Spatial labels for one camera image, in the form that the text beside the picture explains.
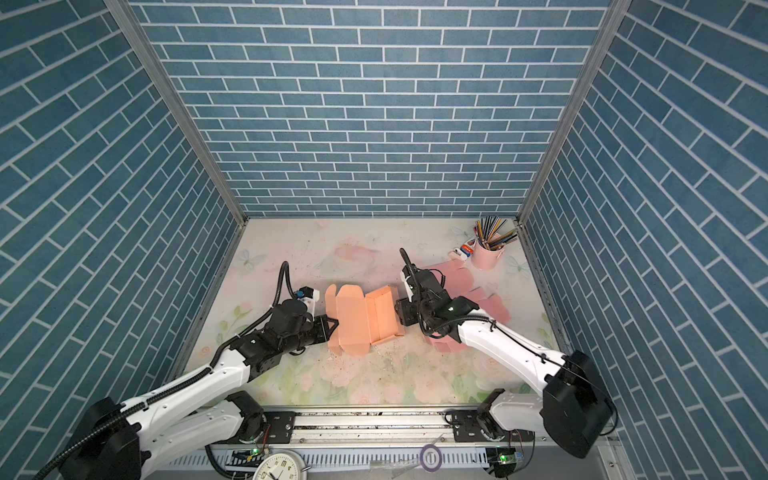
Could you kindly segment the orange paper box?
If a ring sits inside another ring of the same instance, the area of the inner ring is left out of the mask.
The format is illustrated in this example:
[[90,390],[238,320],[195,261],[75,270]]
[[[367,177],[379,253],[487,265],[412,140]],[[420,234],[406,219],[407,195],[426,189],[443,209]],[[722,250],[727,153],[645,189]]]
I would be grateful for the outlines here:
[[330,285],[325,292],[326,314],[339,322],[328,342],[337,356],[365,356],[374,345],[405,335],[395,311],[397,289],[386,285],[363,293],[358,285]]

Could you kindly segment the pink paper box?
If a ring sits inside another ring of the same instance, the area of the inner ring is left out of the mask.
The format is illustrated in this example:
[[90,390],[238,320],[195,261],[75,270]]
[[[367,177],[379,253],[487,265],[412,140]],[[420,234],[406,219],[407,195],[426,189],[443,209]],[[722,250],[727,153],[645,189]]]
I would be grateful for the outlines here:
[[475,349],[497,360],[513,349],[511,331],[490,308],[489,297],[473,288],[473,275],[461,263],[411,270],[416,322],[440,353]]

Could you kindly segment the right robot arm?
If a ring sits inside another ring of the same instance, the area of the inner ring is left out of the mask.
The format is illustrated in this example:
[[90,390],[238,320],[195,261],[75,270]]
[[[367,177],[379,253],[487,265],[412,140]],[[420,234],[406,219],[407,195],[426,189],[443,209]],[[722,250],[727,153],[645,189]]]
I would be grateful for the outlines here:
[[618,409],[594,361],[539,345],[490,316],[464,296],[452,298],[429,269],[408,262],[401,270],[407,296],[396,312],[430,339],[450,338],[478,350],[522,378],[540,398],[541,428],[570,455],[584,458]]

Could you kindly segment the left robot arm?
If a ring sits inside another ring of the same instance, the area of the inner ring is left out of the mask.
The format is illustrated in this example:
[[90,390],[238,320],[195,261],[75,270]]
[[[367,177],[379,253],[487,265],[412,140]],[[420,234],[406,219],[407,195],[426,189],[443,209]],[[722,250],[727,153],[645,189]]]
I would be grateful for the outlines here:
[[291,289],[240,333],[220,344],[212,360],[143,395],[88,408],[64,450],[37,473],[64,479],[144,479],[158,468],[225,440],[259,451],[269,440],[290,440],[292,414],[268,414],[244,386],[279,365],[286,354],[331,340],[334,316],[315,312],[317,292]]

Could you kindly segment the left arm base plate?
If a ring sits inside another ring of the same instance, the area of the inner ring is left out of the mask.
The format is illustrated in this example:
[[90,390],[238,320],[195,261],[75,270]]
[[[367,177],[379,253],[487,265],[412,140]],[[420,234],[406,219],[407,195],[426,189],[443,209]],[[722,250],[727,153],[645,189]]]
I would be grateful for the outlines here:
[[256,421],[249,421],[232,437],[215,445],[287,445],[291,442],[297,413],[295,411],[266,411]]

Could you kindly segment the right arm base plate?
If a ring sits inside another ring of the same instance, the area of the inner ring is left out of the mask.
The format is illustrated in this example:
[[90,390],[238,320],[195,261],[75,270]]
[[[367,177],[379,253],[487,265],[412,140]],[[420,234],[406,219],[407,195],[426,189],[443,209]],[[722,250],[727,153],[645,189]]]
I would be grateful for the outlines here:
[[458,443],[529,442],[535,438],[532,431],[503,429],[489,413],[480,410],[448,410],[443,413],[443,419]]

